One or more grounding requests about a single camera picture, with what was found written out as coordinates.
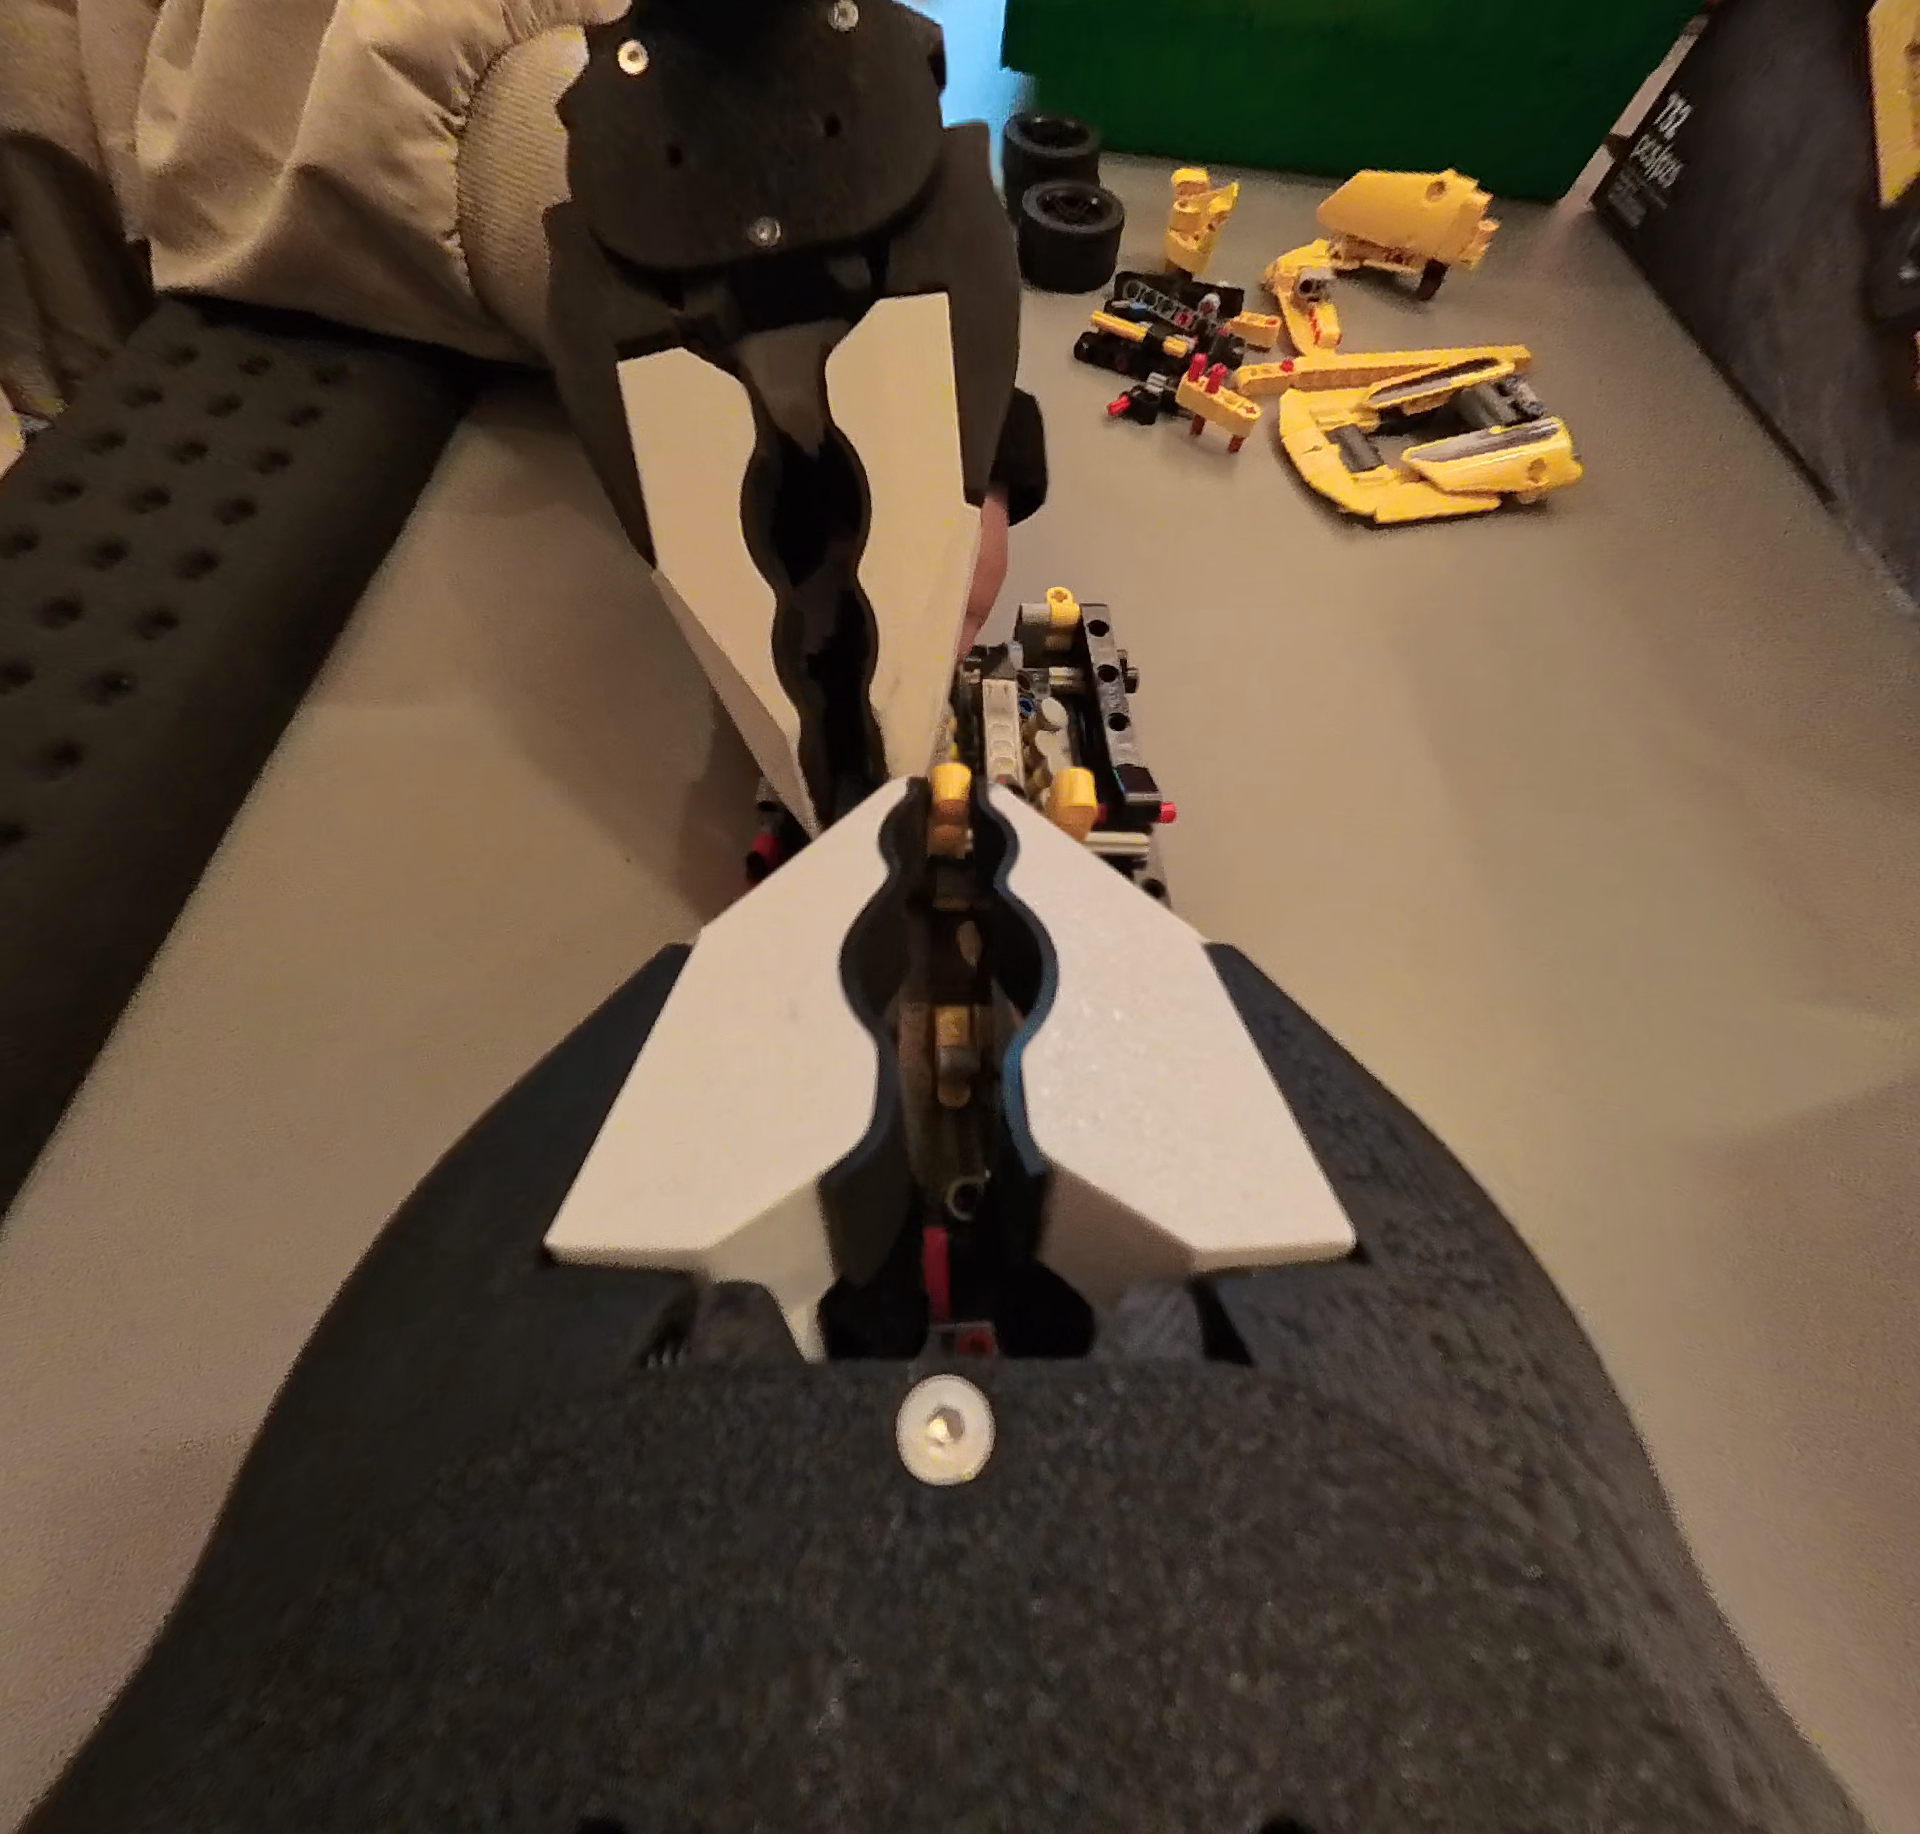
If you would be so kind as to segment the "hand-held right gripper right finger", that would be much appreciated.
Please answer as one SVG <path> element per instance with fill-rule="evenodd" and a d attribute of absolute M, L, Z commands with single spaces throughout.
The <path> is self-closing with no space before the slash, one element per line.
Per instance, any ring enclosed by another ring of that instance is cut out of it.
<path fill-rule="evenodd" d="M 971 814 L 1016 1014 L 975 1266 L 996 1354 L 1081 1357 L 1135 1292 L 1349 1258 L 1356 1221 L 1222 950 L 1012 792 Z"/>

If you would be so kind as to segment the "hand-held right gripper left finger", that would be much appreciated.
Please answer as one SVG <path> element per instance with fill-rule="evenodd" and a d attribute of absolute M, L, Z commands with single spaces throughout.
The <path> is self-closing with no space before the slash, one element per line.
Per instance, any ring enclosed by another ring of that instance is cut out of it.
<path fill-rule="evenodd" d="M 902 1072 L 883 1042 L 907 953 L 927 779 L 892 779 L 690 945 L 546 1255 L 744 1282 L 803 1361 L 821 1304 L 869 1282 L 910 1193 Z"/>

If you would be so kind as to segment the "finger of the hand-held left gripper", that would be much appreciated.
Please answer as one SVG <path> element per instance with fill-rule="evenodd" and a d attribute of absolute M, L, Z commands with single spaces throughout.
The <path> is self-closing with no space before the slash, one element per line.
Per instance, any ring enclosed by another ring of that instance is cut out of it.
<path fill-rule="evenodd" d="M 933 757 L 975 566 L 947 292 L 880 299 L 826 361 L 855 521 L 823 566 L 823 802 Z"/>
<path fill-rule="evenodd" d="M 744 533 L 758 453 L 748 388 L 685 348 L 616 366 L 657 593 L 772 794 L 821 828 L 803 787 L 798 707 L 777 654 L 777 593 Z"/>

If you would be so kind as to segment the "brick-built toy car chassis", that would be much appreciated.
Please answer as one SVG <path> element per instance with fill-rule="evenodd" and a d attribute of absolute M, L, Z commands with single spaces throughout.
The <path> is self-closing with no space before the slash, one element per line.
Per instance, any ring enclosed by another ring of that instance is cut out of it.
<path fill-rule="evenodd" d="M 1111 607 L 1070 590 L 1020 605 L 1007 641 L 957 662 L 880 1003 L 880 1053 L 902 1084 L 907 1210 L 885 1262 L 867 1282 L 839 1278 L 821 1304 L 836 1361 L 1081 1357 L 1097 1340 L 1097 1305 L 1038 1259 L 1038 1196 L 1007 1138 L 1007 1050 L 1024 1003 L 996 963 L 1022 958 L 995 927 L 971 798 L 1012 792 L 1166 904 L 1158 826 L 1177 812 L 1139 749 L 1135 692 Z"/>

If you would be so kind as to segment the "grey desk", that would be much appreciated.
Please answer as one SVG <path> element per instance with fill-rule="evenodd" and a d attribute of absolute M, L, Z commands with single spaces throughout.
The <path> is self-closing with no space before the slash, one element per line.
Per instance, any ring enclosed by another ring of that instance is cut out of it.
<path fill-rule="evenodd" d="M 1916 623 L 1587 200 L 1437 301 L 1584 484 L 1354 531 L 1114 427 L 1038 299 L 1001 605 L 1116 607 L 1175 904 L 1499 1200 L 1751 1660 L 1916 1832 Z M 2 1832 L 395 1204 L 739 890 L 754 766 L 546 387 L 472 409 L 2 1221 Z"/>

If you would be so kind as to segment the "person's left hand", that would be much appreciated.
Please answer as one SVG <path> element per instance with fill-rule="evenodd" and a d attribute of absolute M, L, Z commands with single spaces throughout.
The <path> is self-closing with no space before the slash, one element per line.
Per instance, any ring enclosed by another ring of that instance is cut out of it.
<path fill-rule="evenodd" d="M 984 623 L 995 614 L 1010 565 L 1010 495 L 1004 485 L 988 488 L 975 521 L 975 558 L 971 584 L 962 607 L 962 630 L 957 649 L 967 653 L 978 641 Z"/>

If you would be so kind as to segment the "black toy wheel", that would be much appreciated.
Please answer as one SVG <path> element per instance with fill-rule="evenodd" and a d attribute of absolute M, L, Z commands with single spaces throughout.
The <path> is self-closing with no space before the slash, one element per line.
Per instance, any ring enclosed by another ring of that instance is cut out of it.
<path fill-rule="evenodd" d="M 1024 288 L 1093 292 L 1116 275 L 1126 230 L 1121 200 L 1077 178 L 1050 178 L 1020 196 L 1016 245 Z"/>
<path fill-rule="evenodd" d="M 1099 185 L 1104 138 L 1093 121 L 1022 109 L 1001 128 L 1001 190 L 1020 205 L 1040 185 Z"/>

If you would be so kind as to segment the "small yellow brick piece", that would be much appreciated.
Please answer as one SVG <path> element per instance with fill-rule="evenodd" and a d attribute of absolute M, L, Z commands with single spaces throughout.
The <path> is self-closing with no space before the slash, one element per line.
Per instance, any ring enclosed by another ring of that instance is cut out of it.
<path fill-rule="evenodd" d="M 1161 230 L 1161 262 L 1185 277 L 1205 277 L 1220 238 L 1234 214 L 1241 180 L 1220 185 L 1204 165 L 1182 165 L 1169 178 L 1173 202 Z"/>

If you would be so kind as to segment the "yellow toy car roof panel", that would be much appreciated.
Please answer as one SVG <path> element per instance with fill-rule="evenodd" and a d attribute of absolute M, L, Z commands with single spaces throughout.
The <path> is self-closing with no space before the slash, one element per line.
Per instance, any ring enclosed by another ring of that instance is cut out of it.
<path fill-rule="evenodd" d="M 1281 376 L 1278 445 L 1304 485 L 1371 526 L 1545 501 L 1587 467 L 1530 366 L 1518 342 L 1295 357 Z"/>

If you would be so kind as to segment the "beige clothing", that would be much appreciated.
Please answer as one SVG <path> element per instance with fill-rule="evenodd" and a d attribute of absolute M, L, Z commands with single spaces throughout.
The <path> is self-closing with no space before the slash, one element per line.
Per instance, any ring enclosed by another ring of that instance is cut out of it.
<path fill-rule="evenodd" d="M 559 98 L 634 0 L 2 0 L 2 399 L 186 292 L 548 366 Z"/>

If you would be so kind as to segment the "green storage bin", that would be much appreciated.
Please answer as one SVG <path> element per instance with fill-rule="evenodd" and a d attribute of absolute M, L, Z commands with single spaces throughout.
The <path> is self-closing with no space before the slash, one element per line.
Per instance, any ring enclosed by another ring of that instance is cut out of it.
<path fill-rule="evenodd" d="M 1708 0 L 1007 0 L 1001 63 L 1111 150 L 1556 200 Z"/>

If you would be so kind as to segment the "dark toy car box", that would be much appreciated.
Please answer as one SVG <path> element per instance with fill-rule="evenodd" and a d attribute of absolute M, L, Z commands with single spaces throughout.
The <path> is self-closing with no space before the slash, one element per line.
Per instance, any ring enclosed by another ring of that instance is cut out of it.
<path fill-rule="evenodd" d="M 1716 0 L 1592 205 L 1916 600 L 1916 0 Z"/>

